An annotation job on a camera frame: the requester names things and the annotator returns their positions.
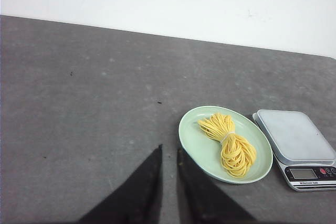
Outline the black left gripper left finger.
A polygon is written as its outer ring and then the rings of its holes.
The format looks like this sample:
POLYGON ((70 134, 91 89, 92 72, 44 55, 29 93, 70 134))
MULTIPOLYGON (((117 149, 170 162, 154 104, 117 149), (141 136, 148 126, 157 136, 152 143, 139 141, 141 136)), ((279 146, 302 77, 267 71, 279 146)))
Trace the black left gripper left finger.
POLYGON ((78 223, 159 223, 162 206, 162 145, 160 144, 102 202, 78 223))

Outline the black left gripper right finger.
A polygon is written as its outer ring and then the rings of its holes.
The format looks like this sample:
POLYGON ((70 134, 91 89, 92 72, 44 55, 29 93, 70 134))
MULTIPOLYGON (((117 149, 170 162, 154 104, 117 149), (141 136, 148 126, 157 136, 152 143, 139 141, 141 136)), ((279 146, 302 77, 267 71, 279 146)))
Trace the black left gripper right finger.
POLYGON ((182 148, 177 150, 176 164, 180 223, 256 223, 182 148))

